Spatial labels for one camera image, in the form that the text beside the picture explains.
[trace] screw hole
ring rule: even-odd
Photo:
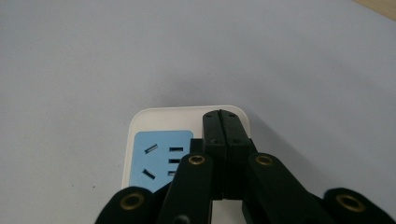
[[[131,193],[122,198],[120,207],[123,210],[134,210],[140,207],[145,201],[145,197],[140,192]]]
[[[201,165],[205,162],[205,157],[203,156],[190,156],[189,157],[189,162],[192,165]]]
[[[272,165],[274,163],[273,159],[269,156],[258,156],[256,157],[256,162],[261,165]]]
[[[339,194],[335,197],[335,200],[347,210],[360,213],[366,210],[366,206],[359,201],[357,198],[347,195],[347,194]]]

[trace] blue outlet panel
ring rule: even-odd
[[[190,153],[191,139],[191,131],[137,133],[129,185],[155,192],[171,182],[180,159]]]

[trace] white power strip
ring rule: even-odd
[[[227,110],[235,113],[250,137],[250,126],[246,113],[233,105],[209,105],[188,107],[166,107],[145,109],[131,121],[128,144],[125,153],[122,188],[130,186],[134,139],[137,133],[153,131],[191,131],[193,138],[202,138],[203,115],[213,110]]]

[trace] power strip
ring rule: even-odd
[[[233,105],[152,108],[132,119],[125,155],[122,188],[156,191],[172,181],[179,160],[190,153],[190,140],[202,138],[202,117],[213,110],[237,115],[250,137],[248,117]]]

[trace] socket slot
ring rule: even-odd
[[[180,163],[181,159],[169,159],[169,163]]]
[[[143,174],[145,174],[146,176],[150,177],[151,179],[155,179],[155,174],[153,174],[152,172],[148,171],[147,169],[143,170]]]
[[[169,151],[183,151],[183,147],[169,147]]]
[[[158,145],[152,145],[151,147],[149,147],[148,149],[145,149],[146,154],[149,154],[150,152],[152,152],[153,150],[157,149]]]

